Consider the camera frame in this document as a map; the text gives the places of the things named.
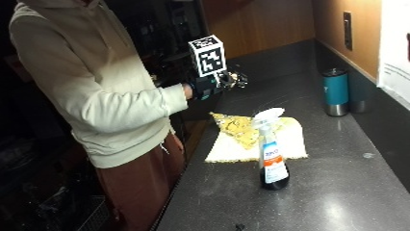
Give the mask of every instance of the travel mug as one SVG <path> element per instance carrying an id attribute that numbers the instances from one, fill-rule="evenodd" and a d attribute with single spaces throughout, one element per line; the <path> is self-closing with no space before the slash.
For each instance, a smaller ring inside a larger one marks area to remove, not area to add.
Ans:
<path id="1" fill-rule="evenodd" d="M 347 71 L 339 68 L 323 73 L 325 112 L 343 116 L 349 112 Z"/>

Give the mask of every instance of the orange label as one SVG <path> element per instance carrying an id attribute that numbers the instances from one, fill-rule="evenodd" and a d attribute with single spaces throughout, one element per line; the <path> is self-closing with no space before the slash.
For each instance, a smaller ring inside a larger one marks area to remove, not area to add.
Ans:
<path id="1" fill-rule="evenodd" d="M 265 167 L 273 166 L 274 163 L 276 163 L 276 164 L 280 164 L 282 161 L 284 161 L 284 158 L 282 158 L 282 156 L 280 155 L 280 156 L 277 156 L 276 158 L 272 158 L 272 159 L 269 159 L 269 160 L 265 160 L 265 161 L 264 161 L 264 166 L 265 166 Z"/>

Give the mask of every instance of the cream hoodie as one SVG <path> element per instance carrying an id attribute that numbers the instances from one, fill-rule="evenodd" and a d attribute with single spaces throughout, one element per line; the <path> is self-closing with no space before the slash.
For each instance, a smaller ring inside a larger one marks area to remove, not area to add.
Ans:
<path id="1" fill-rule="evenodd" d="M 130 37 L 104 2 L 20 0 L 11 39 L 36 84 L 96 167 L 152 150 L 188 107 L 181 85 L 156 88 Z"/>

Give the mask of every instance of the black countertop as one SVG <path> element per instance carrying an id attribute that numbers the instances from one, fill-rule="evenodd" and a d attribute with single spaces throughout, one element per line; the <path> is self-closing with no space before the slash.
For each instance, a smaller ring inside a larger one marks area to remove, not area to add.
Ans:
<path id="1" fill-rule="evenodd" d="M 315 68 L 226 92 L 216 113 L 285 108 L 304 128 L 309 159 L 288 160 L 290 183 L 260 187 L 257 162 L 206 164 L 220 129 L 202 136 L 157 231 L 410 230 L 410 195 L 351 115 L 330 117 Z"/>

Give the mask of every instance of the person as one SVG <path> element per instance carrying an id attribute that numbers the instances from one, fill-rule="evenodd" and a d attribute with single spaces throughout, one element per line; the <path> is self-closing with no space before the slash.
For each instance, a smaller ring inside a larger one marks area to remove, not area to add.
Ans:
<path id="1" fill-rule="evenodd" d="M 72 127 L 129 230 L 149 230 L 184 170 L 169 116 L 192 88 L 156 88 L 100 0 L 17 0 L 11 40 L 36 85 Z"/>

